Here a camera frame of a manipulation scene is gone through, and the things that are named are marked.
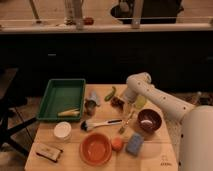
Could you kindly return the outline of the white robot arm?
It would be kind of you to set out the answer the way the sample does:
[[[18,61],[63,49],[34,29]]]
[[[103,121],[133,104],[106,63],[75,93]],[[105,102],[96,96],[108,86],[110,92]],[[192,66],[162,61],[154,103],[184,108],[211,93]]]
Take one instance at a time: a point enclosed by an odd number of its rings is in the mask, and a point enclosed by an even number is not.
[[[142,95],[182,125],[178,171],[213,171],[213,106],[195,106],[151,85],[147,72],[127,77],[123,98]]]

